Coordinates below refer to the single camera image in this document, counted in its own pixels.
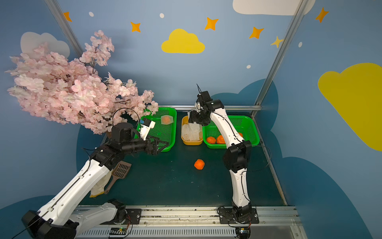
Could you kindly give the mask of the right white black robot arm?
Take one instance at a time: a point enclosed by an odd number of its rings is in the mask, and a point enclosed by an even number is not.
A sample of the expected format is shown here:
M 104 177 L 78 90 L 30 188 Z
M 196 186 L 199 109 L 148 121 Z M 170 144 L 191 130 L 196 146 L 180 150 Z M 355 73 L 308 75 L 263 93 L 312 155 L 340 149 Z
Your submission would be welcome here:
M 246 175 L 252 143 L 245 141 L 234 128 L 222 102 L 213 100 L 207 91 L 199 92 L 195 107 L 189 113 L 189 123 L 207 126 L 213 122 L 224 139 L 227 150 L 223 162 L 231 176 L 233 218 L 237 223 L 249 223 L 252 204 L 248 196 Z

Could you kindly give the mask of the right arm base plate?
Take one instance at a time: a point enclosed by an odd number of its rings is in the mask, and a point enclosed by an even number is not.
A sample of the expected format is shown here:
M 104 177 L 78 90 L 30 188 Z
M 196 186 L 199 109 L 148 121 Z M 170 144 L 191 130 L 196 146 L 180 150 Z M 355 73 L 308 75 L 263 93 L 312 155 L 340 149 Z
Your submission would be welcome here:
M 247 216 L 235 218 L 232 208 L 218 207 L 216 210 L 221 224 L 259 224 L 259 216 L 255 208 Z

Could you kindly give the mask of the netted orange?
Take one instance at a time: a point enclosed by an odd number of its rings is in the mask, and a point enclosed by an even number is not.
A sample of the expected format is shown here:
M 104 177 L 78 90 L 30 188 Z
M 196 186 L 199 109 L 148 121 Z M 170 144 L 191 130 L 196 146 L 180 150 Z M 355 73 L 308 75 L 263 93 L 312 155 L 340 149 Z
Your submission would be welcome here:
M 174 118 L 170 115 L 163 115 L 161 116 L 161 124 L 163 125 L 170 125 L 174 122 Z

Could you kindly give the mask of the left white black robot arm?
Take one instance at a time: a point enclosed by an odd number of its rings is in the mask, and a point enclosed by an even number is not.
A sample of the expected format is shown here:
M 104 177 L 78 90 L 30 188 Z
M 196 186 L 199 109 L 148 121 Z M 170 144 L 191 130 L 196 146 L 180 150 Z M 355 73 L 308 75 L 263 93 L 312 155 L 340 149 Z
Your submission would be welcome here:
M 23 217 L 25 229 L 34 239 L 74 239 L 84 231 L 102 223 L 127 220 L 125 205 L 109 200 L 103 205 L 74 215 L 74 210 L 90 190 L 108 173 L 117 168 L 129 154 L 146 152 L 156 155 L 163 141 L 149 135 L 155 122 L 141 120 L 137 130 L 131 123 L 121 122 L 112 127 L 111 138 L 93 151 L 77 175 L 39 210 L 29 210 Z

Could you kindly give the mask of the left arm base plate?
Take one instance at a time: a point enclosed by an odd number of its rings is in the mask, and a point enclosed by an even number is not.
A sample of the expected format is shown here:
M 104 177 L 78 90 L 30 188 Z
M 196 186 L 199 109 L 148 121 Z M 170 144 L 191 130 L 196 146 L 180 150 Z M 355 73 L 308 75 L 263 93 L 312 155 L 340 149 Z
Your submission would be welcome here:
M 126 208 L 121 213 L 119 224 L 122 225 L 139 225 L 141 219 L 142 209 L 139 208 Z

